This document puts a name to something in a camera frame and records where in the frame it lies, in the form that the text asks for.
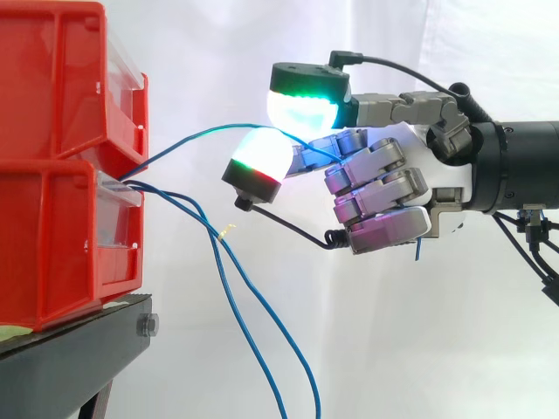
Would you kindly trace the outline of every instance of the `black cable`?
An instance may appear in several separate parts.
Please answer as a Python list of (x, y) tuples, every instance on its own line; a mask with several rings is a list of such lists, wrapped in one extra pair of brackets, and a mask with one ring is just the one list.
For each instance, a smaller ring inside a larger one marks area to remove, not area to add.
[(511, 245), (514, 246), (516, 251), (518, 251), (521, 254), (522, 258), (526, 261), (526, 263), (530, 266), (530, 268), (532, 268), (532, 270), (542, 279), (544, 284), (547, 284), (549, 282), (548, 277), (545, 275), (545, 273), (542, 272), (542, 270), (538, 267), (538, 265), (535, 264), (535, 262), (530, 258), (530, 256), (526, 253), (526, 251), (522, 249), (522, 246), (516, 241), (513, 234), (500, 220), (500, 218), (496, 215), (493, 215), (493, 220), (495, 220), (497, 225), (499, 225), (500, 229), (503, 231), (503, 233), (505, 233), (505, 236), (507, 236), (508, 241), (511, 243)]
[(559, 246), (557, 246), (556, 244), (550, 242), (549, 240), (546, 240), (543, 243), (546, 244), (552, 251), (556, 251), (557, 253), (559, 253)]
[(535, 262), (543, 269), (545, 273), (547, 273), (552, 279), (558, 279), (559, 274), (548, 265), (548, 263), (543, 260), (542, 255), (540, 255), (540, 251), (536, 246), (530, 246), (530, 251), (532, 252), (532, 257), (534, 258)]
[(322, 249), (325, 249), (327, 251), (331, 251), (333, 249), (341, 249), (343, 247), (349, 247), (348, 235), (345, 230), (328, 230), (324, 234), (324, 239), (326, 240), (326, 243), (323, 243), (321, 240), (310, 235), (309, 233), (300, 229), (296, 225), (289, 223), (283, 218), (280, 218), (272, 214), (271, 212), (268, 212), (265, 209), (260, 208), (257, 205), (253, 205), (252, 210), (258, 212), (263, 216), (270, 218), (271, 220), (283, 225), (284, 227), (287, 227), (289, 230), (294, 231), (295, 233), (303, 236), (305, 239), (310, 240), (317, 246), (320, 246)]
[(426, 85), (432, 87), (435, 90), (438, 90), (439, 92), (446, 93), (449, 96), (452, 96), (454, 99), (461, 98), (461, 95), (442, 87), (439, 83), (434, 82), (433, 80), (429, 79), (428, 77), (425, 77), (423, 74), (416, 72), (415, 70), (411, 70), (405, 65), (401, 65), (393, 61), (389, 61), (388, 59), (370, 57), (367, 55), (363, 55), (362, 62), (379, 64), (379, 65), (384, 65), (385, 67), (394, 68), (395, 70), (398, 70), (400, 72), (405, 72), (406, 74), (409, 74), (412, 77), (415, 77), (416, 79), (423, 81)]
[(497, 216), (501, 220), (504, 220), (504, 221), (507, 221), (509, 223), (514, 224), (516, 227), (523, 227), (524, 226), (524, 223), (521, 220), (516, 220), (516, 219), (512, 218), (511, 216), (503, 214), (502, 212), (497, 211), (493, 215)]

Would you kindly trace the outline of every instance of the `green light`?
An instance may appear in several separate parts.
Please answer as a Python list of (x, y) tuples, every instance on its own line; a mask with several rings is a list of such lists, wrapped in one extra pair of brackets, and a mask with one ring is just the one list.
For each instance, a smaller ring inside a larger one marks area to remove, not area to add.
[(258, 128), (246, 135), (232, 159), (281, 182), (291, 167), (293, 148), (277, 129)]
[(325, 98), (268, 93), (268, 117), (272, 124), (299, 138), (315, 139), (331, 134), (338, 105)]

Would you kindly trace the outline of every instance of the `white wall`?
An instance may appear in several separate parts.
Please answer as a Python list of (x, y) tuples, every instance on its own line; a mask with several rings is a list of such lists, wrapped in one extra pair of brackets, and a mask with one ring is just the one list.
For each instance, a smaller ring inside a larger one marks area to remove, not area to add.
[[(557, 119), (552, 1), (104, 3), (149, 76), (152, 154), (207, 127), (267, 123), (272, 63), (323, 63), (332, 49), (394, 59), (443, 84), (465, 81), (496, 118)], [(375, 66), (351, 73), (356, 93), (416, 87)], [(228, 240), (308, 357), (324, 418), (559, 415), (559, 309), (490, 219), (472, 215), (459, 233), (426, 242), (418, 263), (406, 246), (360, 257), (315, 249), (233, 207), (235, 193), (220, 178), (244, 134), (193, 141), (140, 178), (195, 197), (219, 230), (238, 226)], [(332, 206), (316, 173), (286, 181), (273, 211), (319, 234), (336, 226)], [(154, 294), (161, 330), (115, 380), (107, 418), (278, 417), (206, 232), (157, 198), (147, 209), (142, 291)], [(227, 267), (290, 417), (313, 417), (296, 358)]]

